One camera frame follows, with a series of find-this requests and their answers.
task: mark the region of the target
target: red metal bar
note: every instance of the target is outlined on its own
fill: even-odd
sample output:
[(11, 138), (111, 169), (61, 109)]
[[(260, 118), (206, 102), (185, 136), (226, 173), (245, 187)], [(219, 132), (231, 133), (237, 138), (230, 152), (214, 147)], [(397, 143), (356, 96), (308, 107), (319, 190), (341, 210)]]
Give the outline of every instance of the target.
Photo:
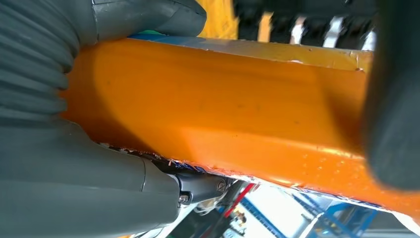
[(239, 202), (245, 197), (245, 195), (254, 187), (255, 184), (250, 183), (248, 184), (245, 189), (239, 194), (239, 196), (236, 198), (235, 202), (233, 203), (232, 207), (227, 210), (227, 212), (224, 214), (224, 217), (229, 217), (229, 215), (233, 212), (235, 207), (239, 204)]

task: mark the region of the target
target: screw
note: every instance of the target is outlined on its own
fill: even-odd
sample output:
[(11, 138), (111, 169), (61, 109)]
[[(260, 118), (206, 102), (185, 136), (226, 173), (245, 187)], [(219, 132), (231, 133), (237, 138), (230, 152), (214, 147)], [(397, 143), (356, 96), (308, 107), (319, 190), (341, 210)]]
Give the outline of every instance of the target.
[(226, 183), (225, 181), (222, 180), (217, 184), (217, 191), (224, 192), (225, 190), (226, 190)]
[(178, 202), (179, 203), (186, 203), (190, 200), (190, 197), (188, 195), (181, 195), (179, 196)]

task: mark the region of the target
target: yellow surface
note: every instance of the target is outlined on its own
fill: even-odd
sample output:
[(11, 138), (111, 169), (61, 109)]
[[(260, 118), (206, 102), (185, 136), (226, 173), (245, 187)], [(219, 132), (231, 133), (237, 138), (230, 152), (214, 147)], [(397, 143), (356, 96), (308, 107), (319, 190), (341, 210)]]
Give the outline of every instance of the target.
[(364, 71), (125, 39), (85, 49), (69, 77), (65, 117), (95, 141), (420, 214), (419, 194), (365, 167)]
[(234, 19), (232, 0), (197, 0), (197, 2), (207, 12), (207, 22), (200, 37), (238, 38), (238, 23)]

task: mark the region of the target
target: gray rubber bellows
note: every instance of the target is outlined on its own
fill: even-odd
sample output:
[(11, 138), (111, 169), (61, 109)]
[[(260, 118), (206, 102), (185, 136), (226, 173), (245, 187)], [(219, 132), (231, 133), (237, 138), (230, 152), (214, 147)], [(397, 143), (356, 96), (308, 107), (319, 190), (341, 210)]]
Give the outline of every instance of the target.
[(61, 119), (58, 91), (83, 45), (195, 36), (205, 21), (192, 0), (0, 1), (0, 237), (116, 238), (176, 219), (176, 181)]

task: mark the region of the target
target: orange metal beam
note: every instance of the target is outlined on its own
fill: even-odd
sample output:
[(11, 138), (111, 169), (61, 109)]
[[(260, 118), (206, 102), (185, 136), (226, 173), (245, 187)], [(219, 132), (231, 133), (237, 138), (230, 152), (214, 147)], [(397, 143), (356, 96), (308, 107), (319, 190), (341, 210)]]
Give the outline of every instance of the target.
[[(100, 44), (76, 60), (64, 116), (98, 142), (420, 217), (420, 194), (384, 190), (365, 167), (366, 73), (343, 61), (352, 55), (316, 51), (318, 66), (130, 39)], [(336, 63), (322, 67), (326, 60)]]

